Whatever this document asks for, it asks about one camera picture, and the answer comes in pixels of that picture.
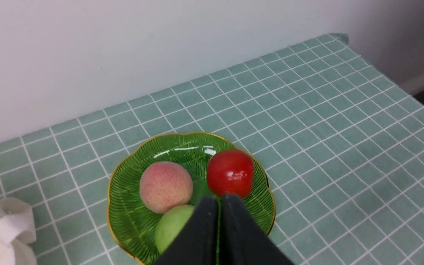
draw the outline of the leaf-shaped plate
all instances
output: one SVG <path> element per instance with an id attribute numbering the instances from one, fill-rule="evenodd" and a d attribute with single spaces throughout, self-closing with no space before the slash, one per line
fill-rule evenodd
<path id="1" fill-rule="evenodd" d="M 195 205 L 203 195 L 212 194 L 205 179 L 209 159 L 217 152 L 230 149 L 239 148 L 214 134 L 163 134 L 146 141 L 125 158 L 114 170 L 107 195 L 107 226 L 119 246 L 147 265 L 160 255 L 155 246 L 155 228 L 162 215 L 148 210 L 139 193 L 140 178 L 149 165 L 157 161 L 182 165 L 193 179 L 190 204 Z M 269 234 L 276 217 L 276 205 L 263 167 L 252 159 L 253 190 L 243 202 L 256 223 Z"/>

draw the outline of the white wall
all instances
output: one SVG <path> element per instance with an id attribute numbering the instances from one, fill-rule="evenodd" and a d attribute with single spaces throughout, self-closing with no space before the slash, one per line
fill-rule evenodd
<path id="1" fill-rule="evenodd" d="M 0 0 L 0 141 L 328 32 L 424 85 L 424 0 Z"/>

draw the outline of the red tomato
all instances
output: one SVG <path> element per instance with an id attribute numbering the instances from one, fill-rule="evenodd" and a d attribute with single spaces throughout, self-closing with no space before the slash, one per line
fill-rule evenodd
<path id="1" fill-rule="evenodd" d="M 253 167 L 253 160 L 242 151 L 217 153 L 207 165 L 207 186 L 218 196 L 230 193 L 246 198 L 253 189 Z"/>

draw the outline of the peach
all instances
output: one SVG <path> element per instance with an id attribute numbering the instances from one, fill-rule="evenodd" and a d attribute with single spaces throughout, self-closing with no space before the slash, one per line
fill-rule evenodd
<path id="1" fill-rule="evenodd" d="M 187 204 L 192 196 L 192 179 L 186 169 L 173 162 L 155 162 L 142 174 L 140 198 L 155 213 Z"/>

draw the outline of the white towel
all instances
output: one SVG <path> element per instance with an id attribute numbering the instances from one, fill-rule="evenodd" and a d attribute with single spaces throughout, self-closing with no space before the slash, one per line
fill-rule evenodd
<path id="1" fill-rule="evenodd" d="M 31 206 L 16 198 L 0 200 L 0 265 L 36 265 L 27 245 L 35 240 Z"/>

